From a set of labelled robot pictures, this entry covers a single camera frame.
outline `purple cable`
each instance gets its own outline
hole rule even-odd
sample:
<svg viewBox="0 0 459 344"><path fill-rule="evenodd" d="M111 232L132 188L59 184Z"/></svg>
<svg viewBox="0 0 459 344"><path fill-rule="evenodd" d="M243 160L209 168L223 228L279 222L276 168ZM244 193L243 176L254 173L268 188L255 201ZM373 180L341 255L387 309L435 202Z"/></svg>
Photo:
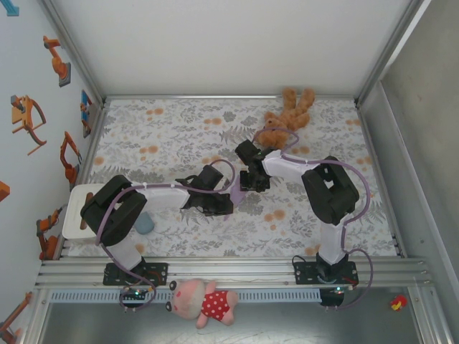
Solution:
<svg viewBox="0 0 459 344"><path fill-rule="evenodd" d="M289 129L285 129L285 128L264 128L262 130L259 130L256 134L255 134L255 137L253 138L252 142L255 141L255 139L259 136L259 134L261 134L262 132L264 131L268 131L268 130L281 130L281 131L285 131L286 133L289 133L293 136L295 136L296 140L287 145L286 147L284 147L284 149L281 150L280 152L280 156L282 157L282 159L284 160L287 160L287 161L291 161L293 163L302 163L302 164L305 164L305 165L308 165L308 164L311 164L311 165L316 165L316 164L321 164L321 163L328 163L328 164L331 164L331 165L339 165L339 166L343 166L344 168L348 168L350 169L351 171L353 171L361 180L361 182L364 184L364 187L365 187L365 193L366 193L366 202L365 202L365 207L360 211L360 213L358 213L355 217L353 217L352 219L349 219L349 220L346 220L344 223L343 223L343 231L341 233L341 249L343 250L344 253L346 254L353 254L354 252L361 252L365 255L365 257L368 259L368 263L369 263L369 266L370 266L370 278L369 278L369 281L368 281L368 285L366 286L364 292L360 295L360 297L358 297L356 300L354 300L353 302L349 303L348 305L344 305L344 306L340 306L340 307L337 307L336 309L337 310L345 310L347 308L350 308L350 307L353 307L355 306L357 303L359 303L363 298L364 296L368 293L372 283L373 283L373 275L374 275L374 267L373 267L373 261L372 261L372 258L369 256L368 253L366 253L363 249L352 249L351 251L347 251L344 244L345 244L345 241L346 241L346 226L348 224L350 224L351 222L353 221L356 221L358 219L360 219L365 213L366 211L368 211L368 208L370 207L370 194L371 194L371 191L370 191L370 186L368 184L368 182L366 181L365 177L363 174L361 174L361 172L359 170L357 170L355 167L349 165L348 163L343 163L341 161L335 161L335 160L316 160L316 161L305 161L305 160L299 160L299 159L294 159L294 158L289 158L287 156L284 155L284 152L291 148L293 145L295 145L299 140L300 140L300 137L298 136L298 134L296 134L295 132L293 132L292 130L289 130Z"/></svg>
<svg viewBox="0 0 459 344"><path fill-rule="evenodd" d="M169 184L147 184L146 188L180 188L182 190L199 192L201 194L218 194L219 192L226 191L231 186L231 184L233 184L233 182L235 181L235 178L236 178L236 169L229 161L227 161L225 159L218 159L218 160L213 161L210 165L213 165L214 163L218 163L220 161L223 162L223 163L226 163L231 168L231 171L232 171L231 181L226 186L221 188L220 190L201 190L201 189L198 189L198 188L190 188L188 186L183 186L183 185L179 185L179 184L172 184L172 183L169 183ZM136 309L141 310L142 308L144 308L147 305L149 305L155 299L155 297L156 297L156 287L151 281L147 280L146 278L144 278L142 276L139 276L137 274L134 274L133 272L127 270L118 260L115 259L115 257L108 251L108 249L105 247L105 245L100 243L100 238L102 236L103 229L105 228L105 225L107 224L108 217L110 216L113 208L115 208L115 205L118 203L120 198L123 197L123 195L128 193L129 191L138 190L138 189L141 189L141 188L145 188L145 186L144 185L130 186L130 187L125 188L124 190L122 190L118 195L116 195L116 197L112 200L112 203L110 203L110 205L108 206L104 217L102 218L102 221L100 223L100 226L99 226L96 238L95 238L95 245L96 246L100 245L102 247L102 249L105 251L105 253L113 260L113 263L115 263L115 265L119 269L123 270L126 274L129 274L130 276L133 276L136 279L147 283L153 289L153 291L154 291L153 297L150 300L148 300L147 302L145 302L142 306L140 306L138 308L133 308L134 311L136 311ZM126 295L127 293L128 292L124 292L123 294L120 295L119 302L120 302L120 305L122 307L126 307L126 305L123 304L123 296Z"/></svg>

